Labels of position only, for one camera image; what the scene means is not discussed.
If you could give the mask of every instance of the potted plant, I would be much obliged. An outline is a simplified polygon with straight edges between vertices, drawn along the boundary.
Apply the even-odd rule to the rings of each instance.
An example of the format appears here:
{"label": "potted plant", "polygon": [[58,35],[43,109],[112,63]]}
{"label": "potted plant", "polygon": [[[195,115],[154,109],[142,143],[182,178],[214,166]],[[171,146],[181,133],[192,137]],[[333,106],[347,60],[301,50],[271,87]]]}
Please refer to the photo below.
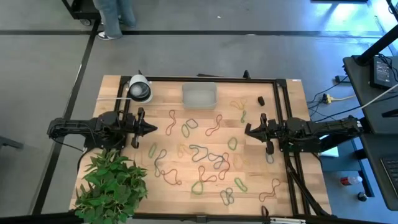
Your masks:
{"label": "potted plant", "polygon": [[91,164],[86,170],[90,173],[84,176],[89,189],[80,185],[81,195],[75,202],[75,215],[88,223],[117,224],[126,222],[128,216],[133,216],[143,197],[147,197],[147,189],[143,177],[146,169],[133,166],[127,167],[126,156],[112,150],[96,153],[91,157]]}

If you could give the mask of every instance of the wooden table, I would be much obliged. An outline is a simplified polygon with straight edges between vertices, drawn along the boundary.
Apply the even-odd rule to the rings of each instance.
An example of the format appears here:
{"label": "wooden table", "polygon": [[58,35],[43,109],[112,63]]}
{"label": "wooden table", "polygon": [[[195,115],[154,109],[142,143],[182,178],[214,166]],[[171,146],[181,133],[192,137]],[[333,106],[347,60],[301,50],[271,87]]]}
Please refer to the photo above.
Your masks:
{"label": "wooden table", "polygon": [[[120,76],[105,75],[99,98],[116,97],[119,87]],[[207,214],[207,215],[244,215],[259,216],[261,205],[268,208],[270,215],[291,216],[292,208],[290,205],[289,188],[284,164],[283,153],[279,151],[278,142],[275,140],[274,163],[268,164],[265,158],[265,144],[257,139],[244,134],[246,123],[251,123],[252,128],[259,125],[261,113],[266,113],[269,119],[276,119],[276,108],[274,92],[271,84],[264,83],[217,83],[218,103],[215,110],[198,111],[185,110],[181,103],[183,82],[152,82],[154,97],[148,104],[141,104],[131,101],[130,113],[136,114],[138,107],[143,107],[146,112],[145,120],[158,127],[158,130],[145,135],[139,139],[139,149],[132,148],[129,144],[122,151],[122,155],[131,159],[135,158],[137,165],[148,169],[145,178],[149,191],[148,199],[144,199],[136,213],[163,213],[163,214]],[[293,116],[309,120],[307,104],[300,80],[287,80],[289,98]],[[282,90],[279,91],[282,103],[284,119],[286,111],[284,107]],[[266,105],[260,106],[257,97],[263,96]],[[246,123],[241,123],[242,111],[230,105],[231,101],[246,101],[245,117]],[[114,100],[99,100],[93,116],[98,116],[105,111],[114,109]],[[169,111],[175,110],[176,125],[172,128],[170,136],[165,134],[168,125],[172,123]],[[211,136],[206,136],[205,131],[216,125],[216,117],[222,114],[220,129]],[[182,135],[181,127],[188,119],[195,119],[199,124],[198,128],[190,129],[190,136],[185,138]],[[227,142],[235,137],[238,144],[235,151],[228,148]],[[153,143],[157,143],[157,150],[153,158],[149,158],[148,152]],[[203,194],[195,195],[191,193],[192,185],[199,180],[198,167],[203,165],[206,169],[203,179],[211,175],[218,175],[219,171],[228,166],[224,163],[219,170],[215,170],[213,162],[207,158],[199,162],[192,161],[193,150],[180,151],[180,145],[189,146],[197,144],[209,148],[209,152],[222,155],[229,153],[230,169],[227,171],[224,180],[218,179],[216,182],[205,182],[203,184]],[[164,178],[175,182],[175,172],[166,176],[156,178],[154,175],[154,160],[159,155],[161,149],[167,150],[165,158],[158,161],[160,170],[168,172],[177,169],[177,180],[181,180],[181,185],[169,185]],[[89,152],[82,160],[80,167],[90,163]],[[311,154],[301,153],[303,173],[305,183],[309,191],[313,194],[317,202],[327,212],[331,212],[329,200],[323,180],[322,169],[319,161]],[[81,178],[85,175],[84,169],[80,169],[76,179],[76,187],[80,184],[85,186],[86,182]],[[247,192],[242,192],[234,183],[234,179],[239,177],[248,188]],[[271,192],[272,179],[279,179],[281,185],[275,189],[276,195],[266,198],[264,202],[259,201],[261,192]],[[226,188],[233,189],[234,203],[224,205],[220,192]],[[299,211],[303,213],[300,191],[296,186],[296,195]],[[73,193],[70,208],[76,195]]]}

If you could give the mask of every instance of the white bottle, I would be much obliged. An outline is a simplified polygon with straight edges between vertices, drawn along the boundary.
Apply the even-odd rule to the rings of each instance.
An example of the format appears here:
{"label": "white bottle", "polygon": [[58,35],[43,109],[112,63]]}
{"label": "white bottle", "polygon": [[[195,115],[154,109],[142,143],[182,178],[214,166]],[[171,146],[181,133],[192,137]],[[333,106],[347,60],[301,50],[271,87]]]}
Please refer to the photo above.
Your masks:
{"label": "white bottle", "polygon": [[356,176],[356,177],[342,177],[340,179],[341,184],[344,186],[349,186],[349,185],[354,185],[354,184],[359,184],[362,183],[362,177]]}

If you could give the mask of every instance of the concrete floor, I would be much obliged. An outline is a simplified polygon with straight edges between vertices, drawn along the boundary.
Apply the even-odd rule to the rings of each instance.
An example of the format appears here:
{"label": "concrete floor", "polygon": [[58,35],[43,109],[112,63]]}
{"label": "concrete floor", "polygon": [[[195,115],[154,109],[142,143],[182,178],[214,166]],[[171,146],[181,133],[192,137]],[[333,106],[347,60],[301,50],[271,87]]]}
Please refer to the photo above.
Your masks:
{"label": "concrete floor", "polygon": [[[138,30],[379,31],[376,12],[367,4],[135,0],[134,11]],[[0,0],[0,30],[89,28],[72,20],[61,1]],[[91,117],[103,75],[133,75],[138,69],[145,75],[226,77],[240,77],[247,69],[252,77],[300,78],[307,99],[312,99],[332,86],[335,75],[344,75],[343,57],[361,54],[376,40],[242,35],[129,35],[112,42],[95,40],[72,118]],[[21,151],[9,147],[0,151],[0,217],[30,212],[52,145],[47,126],[65,109],[87,41],[87,35],[0,35],[0,136],[25,145]],[[388,49],[383,53],[390,54]],[[340,85],[328,93],[340,98],[354,91],[350,85]],[[353,98],[321,106],[319,112],[333,114],[357,105]],[[83,139],[67,137],[65,142],[81,147]],[[63,147],[44,213],[68,210],[79,155]],[[395,222],[398,213],[386,208],[368,164],[366,170],[376,193],[367,202],[354,199],[362,191],[360,185],[342,188],[337,184],[347,173],[325,173],[333,214]]]}

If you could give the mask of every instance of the jeans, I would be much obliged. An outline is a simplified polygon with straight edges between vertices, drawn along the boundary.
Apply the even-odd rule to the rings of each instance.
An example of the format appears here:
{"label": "jeans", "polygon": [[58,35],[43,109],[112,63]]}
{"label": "jeans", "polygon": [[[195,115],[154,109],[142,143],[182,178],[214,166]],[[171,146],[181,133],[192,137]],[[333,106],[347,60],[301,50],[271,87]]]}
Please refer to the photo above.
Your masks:
{"label": "jeans", "polygon": [[122,37],[119,26],[119,15],[123,23],[129,27],[136,26],[136,18],[132,12],[131,0],[93,0],[99,10],[108,37]]}

